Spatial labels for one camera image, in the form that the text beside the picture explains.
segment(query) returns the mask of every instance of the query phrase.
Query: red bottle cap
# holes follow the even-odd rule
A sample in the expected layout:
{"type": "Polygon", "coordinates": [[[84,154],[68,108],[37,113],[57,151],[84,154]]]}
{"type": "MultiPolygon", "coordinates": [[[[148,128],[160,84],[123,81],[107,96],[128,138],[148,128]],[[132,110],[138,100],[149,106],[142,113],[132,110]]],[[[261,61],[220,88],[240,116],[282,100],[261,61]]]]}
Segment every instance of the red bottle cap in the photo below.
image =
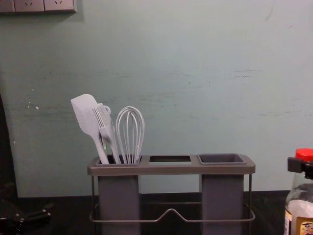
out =
{"type": "Polygon", "coordinates": [[[313,162],[313,148],[299,148],[295,152],[295,157],[304,162],[313,162]]]}

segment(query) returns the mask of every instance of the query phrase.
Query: wall socket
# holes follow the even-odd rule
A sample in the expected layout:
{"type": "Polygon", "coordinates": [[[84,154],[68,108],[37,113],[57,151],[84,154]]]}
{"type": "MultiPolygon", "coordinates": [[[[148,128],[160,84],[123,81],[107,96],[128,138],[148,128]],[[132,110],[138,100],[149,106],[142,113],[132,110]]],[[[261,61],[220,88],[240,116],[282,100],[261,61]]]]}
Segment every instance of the wall socket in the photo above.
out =
{"type": "Polygon", "coordinates": [[[14,12],[13,0],[0,0],[0,12],[14,12]]]}
{"type": "Polygon", "coordinates": [[[75,11],[74,0],[44,0],[45,11],[75,11]]]}
{"type": "Polygon", "coordinates": [[[14,0],[16,12],[43,12],[44,0],[14,0]]]}

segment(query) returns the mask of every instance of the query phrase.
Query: plastic bottle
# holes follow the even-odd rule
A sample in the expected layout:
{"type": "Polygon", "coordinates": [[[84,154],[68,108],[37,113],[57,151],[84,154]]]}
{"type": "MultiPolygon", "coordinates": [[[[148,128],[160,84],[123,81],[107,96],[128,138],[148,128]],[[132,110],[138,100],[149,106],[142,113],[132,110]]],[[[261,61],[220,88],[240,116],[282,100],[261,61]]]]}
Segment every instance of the plastic bottle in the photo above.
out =
{"type": "Polygon", "coordinates": [[[288,158],[288,171],[295,175],[286,199],[284,235],[313,235],[313,149],[297,149],[288,158]]]}

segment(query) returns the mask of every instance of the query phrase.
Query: utensil caddy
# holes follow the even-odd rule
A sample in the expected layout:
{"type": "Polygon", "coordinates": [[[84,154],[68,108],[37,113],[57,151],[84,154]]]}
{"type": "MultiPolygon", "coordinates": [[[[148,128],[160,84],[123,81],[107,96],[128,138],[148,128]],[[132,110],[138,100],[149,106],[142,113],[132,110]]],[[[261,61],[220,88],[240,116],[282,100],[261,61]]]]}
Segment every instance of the utensil caddy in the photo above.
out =
{"type": "Polygon", "coordinates": [[[102,235],[140,235],[141,223],[158,223],[175,213],[186,223],[199,223],[202,235],[241,235],[242,224],[255,219],[251,188],[254,162],[240,154],[199,154],[184,156],[142,156],[138,164],[100,164],[99,158],[88,165],[92,183],[90,220],[101,224],[102,235]],[[200,175],[201,219],[190,220],[169,208],[154,220],[140,218],[140,175],[200,175]],[[248,216],[243,218],[244,175],[249,175],[248,216]],[[94,204],[94,178],[98,179],[99,205],[94,204]],[[99,206],[100,219],[94,218],[99,206]]]}

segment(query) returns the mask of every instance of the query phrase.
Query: dark countertop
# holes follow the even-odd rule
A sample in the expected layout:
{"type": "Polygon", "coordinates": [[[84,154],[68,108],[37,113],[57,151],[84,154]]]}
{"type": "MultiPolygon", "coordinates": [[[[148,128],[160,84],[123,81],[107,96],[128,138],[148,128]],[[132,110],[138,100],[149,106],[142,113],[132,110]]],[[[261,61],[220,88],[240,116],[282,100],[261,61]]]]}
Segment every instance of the dark countertop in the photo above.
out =
{"type": "MultiPolygon", "coordinates": [[[[253,193],[253,211],[256,214],[256,220],[252,224],[253,235],[282,235],[284,233],[284,207],[287,191],[265,191],[253,193]]],[[[197,201],[198,195],[184,194],[177,195],[179,200],[197,201]]],[[[155,199],[165,200],[158,194],[142,196],[142,202],[149,202],[155,199]]],[[[41,209],[48,203],[54,203],[51,222],[44,228],[38,228],[26,232],[25,235],[92,235],[93,224],[89,221],[91,210],[91,197],[55,197],[55,198],[20,198],[17,201],[18,206],[31,212],[41,209]]],[[[193,205],[193,208],[184,206],[174,206],[188,218],[199,214],[200,207],[193,205]]],[[[154,216],[162,213],[162,206],[151,206],[145,204],[141,208],[141,214],[144,216],[154,216]]],[[[199,225],[186,225],[175,215],[168,215],[157,225],[142,226],[142,233],[145,235],[154,234],[200,234],[199,225]]]]}

